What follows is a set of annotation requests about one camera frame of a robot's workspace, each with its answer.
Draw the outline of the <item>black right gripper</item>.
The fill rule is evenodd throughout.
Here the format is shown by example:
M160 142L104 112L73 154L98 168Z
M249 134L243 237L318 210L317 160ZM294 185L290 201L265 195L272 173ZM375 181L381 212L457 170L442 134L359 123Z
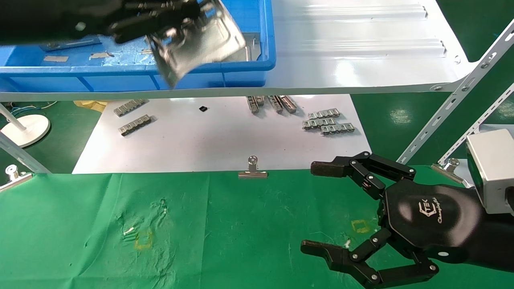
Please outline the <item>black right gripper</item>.
M383 199L386 228L353 251L310 240L300 245L303 254L323 258L331 271L352 276L365 289L426 282L439 272L428 258L447 263L483 263L479 232L483 206L474 190L415 183L415 169L367 151L336 156L331 162L314 161L310 172L314 176L349 177L374 200ZM386 189L376 175L396 183ZM367 260L387 243L411 258L413 265L382 270L370 267Z

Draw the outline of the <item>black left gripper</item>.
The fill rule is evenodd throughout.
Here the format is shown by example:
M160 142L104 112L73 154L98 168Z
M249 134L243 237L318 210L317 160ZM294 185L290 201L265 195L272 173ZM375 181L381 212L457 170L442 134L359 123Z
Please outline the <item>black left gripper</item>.
M53 42L105 35L123 44L145 35L164 35L179 29L184 18L197 19L201 13L196 0L54 0L53 5ZM151 12L170 18L132 18Z

